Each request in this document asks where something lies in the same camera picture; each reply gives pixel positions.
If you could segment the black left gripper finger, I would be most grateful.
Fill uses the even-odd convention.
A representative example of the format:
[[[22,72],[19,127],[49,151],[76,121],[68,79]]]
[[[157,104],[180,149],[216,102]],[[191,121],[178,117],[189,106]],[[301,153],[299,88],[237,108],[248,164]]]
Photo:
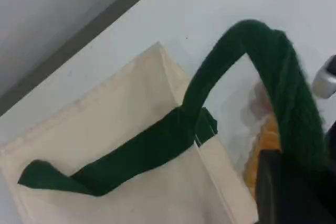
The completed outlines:
[[[279,151],[261,151],[256,203],[259,223],[335,223],[335,171],[312,186]]]
[[[335,208],[335,122],[327,131],[326,139],[329,153],[326,201],[328,208]]]

